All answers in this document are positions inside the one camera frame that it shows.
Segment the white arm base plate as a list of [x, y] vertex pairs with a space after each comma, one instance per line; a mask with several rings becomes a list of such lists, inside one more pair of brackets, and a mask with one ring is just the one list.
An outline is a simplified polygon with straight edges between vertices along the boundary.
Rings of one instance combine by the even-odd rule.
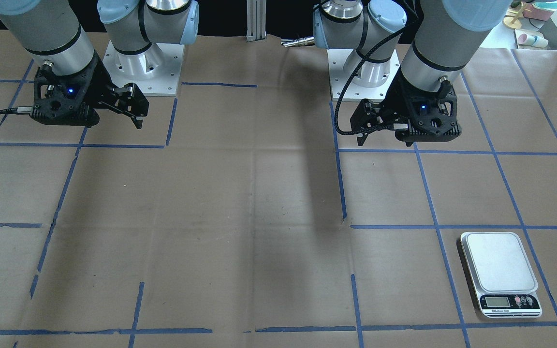
[[[327, 53], [332, 100], [336, 102], [361, 57], [352, 49], [328, 49]], [[343, 101], [359, 102], [361, 99], [370, 99], [374, 102], [383, 101], [399, 66], [400, 62], [395, 49], [386, 62], [366, 61], [348, 86], [343, 95]]]
[[185, 45], [153, 44], [146, 52], [124, 55], [109, 42], [103, 64], [118, 87], [133, 82], [145, 96], [175, 97]]

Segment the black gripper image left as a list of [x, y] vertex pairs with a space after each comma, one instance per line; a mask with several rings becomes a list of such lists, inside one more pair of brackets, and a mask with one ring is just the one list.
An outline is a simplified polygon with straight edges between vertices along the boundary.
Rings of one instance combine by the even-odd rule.
[[149, 101], [135, 83], [113, 87], [102, 60], [95, 52], [77, 73], [55, 75], [53, 63], [39, 67], [34, 77], [31, 119], [42, 125], [91, 127], [99, 123], [97, 108], [125, 115], [140, 130]]

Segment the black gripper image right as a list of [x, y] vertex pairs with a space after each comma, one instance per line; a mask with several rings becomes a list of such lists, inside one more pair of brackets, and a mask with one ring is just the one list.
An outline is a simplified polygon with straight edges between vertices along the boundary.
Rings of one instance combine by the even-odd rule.
[[360, 101], [350, 117], [350, 126], [357, 132], [359, 147], [369, 134], [389, 127], [407, 146], [414, 142], [448, 142], [462, 134], [456, 107], [457, 95], [446, 77], [438, 89], [428, 92], [413, 86], [399, 71], [383, 102]]

